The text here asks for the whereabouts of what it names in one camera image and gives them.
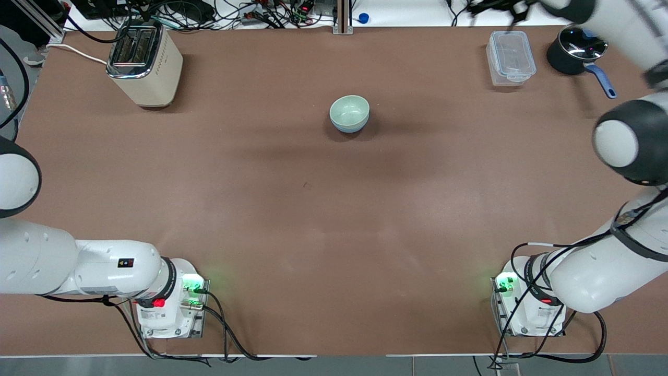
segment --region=plastic container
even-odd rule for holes
[[[495,86],[519,86],[536,74],[529,39],[523,31],[493,32],[487,60]]]
[[[369,121],[369,103],[358,95],[341,97],[329,108],[329,120],[341,132],[357,132]]]

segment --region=clear plastic container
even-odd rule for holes
[[[493,32],[487,60],[495,86],[519,86],[536,74],[529,39],[523,31]]]

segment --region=black label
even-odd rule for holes
[[[118,267],[119,268],[131,268],[134,265],[133,258],[119,258]]]

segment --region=container lid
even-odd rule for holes
[[[494,67],[510,81],[524,81],[536,73],[529,39],[523,31],[495,31],[490,38]]]
[[[580,60],[596,60],[608,49],[606,41],[575,25],[562,29],[559,33],[559,44],[568,55]]]

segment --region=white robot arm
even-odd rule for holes
[[[514,257],[494,279],[500,316],[514,312],[508,331],[524,336],[558,335],[565,318],[562,305],[592,313],[668,270],[668,92],[662,91],[668,88],[668,5],[654,0],[540,3],[549,13],[611,42],[644,69],[645,80],[657,92],[612,109],[593,131],[599,159],[648,187],[594,232],[603,234],[599,240]]]
[[[75,240],[61,229],[8,218],[30,206],[40,187],[35,159],[0,137],[0,294],[132,298],[146,338],[197,332],[206,299],[195,292],[204,280],[192,264],[160,257],[148,243]]]

